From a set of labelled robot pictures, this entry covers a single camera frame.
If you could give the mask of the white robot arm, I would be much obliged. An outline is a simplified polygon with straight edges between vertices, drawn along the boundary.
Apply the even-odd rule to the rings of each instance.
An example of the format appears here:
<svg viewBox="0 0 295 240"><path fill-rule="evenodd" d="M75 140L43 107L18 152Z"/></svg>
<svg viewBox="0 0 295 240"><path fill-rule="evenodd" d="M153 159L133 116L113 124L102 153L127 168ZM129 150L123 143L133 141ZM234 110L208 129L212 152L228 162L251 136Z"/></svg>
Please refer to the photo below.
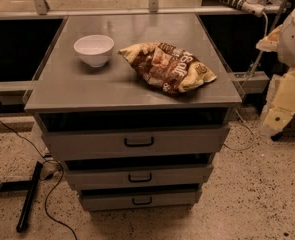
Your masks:
<svg viewBox="0 0 295 240"><path fill-rule="evenodd" d="M262 124L262 131L273 137L280 134L295 116L295 9L280 26L261 39L256 48L276 52L278 61L289 67L279 79Z"/></svg>

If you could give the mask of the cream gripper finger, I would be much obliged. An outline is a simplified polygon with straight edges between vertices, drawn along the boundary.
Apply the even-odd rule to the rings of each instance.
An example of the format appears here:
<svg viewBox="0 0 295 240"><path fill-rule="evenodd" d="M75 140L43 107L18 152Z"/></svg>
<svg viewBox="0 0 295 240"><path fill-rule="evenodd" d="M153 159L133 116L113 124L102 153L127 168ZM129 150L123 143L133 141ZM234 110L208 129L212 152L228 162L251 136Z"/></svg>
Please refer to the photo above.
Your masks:
<svg viewBox="0 0 295 240"><path fill-rule="evenodd" d="M295 68L269 83L260 132L268 137L295 133Z"/></svg>
<svg viewBox="0 0 295 240"><path fill-rule="evenodd" d="M281 28L281 25L277 26L267 36L259 40L256 44L256 48L264 52L276 52Z"/></svg>

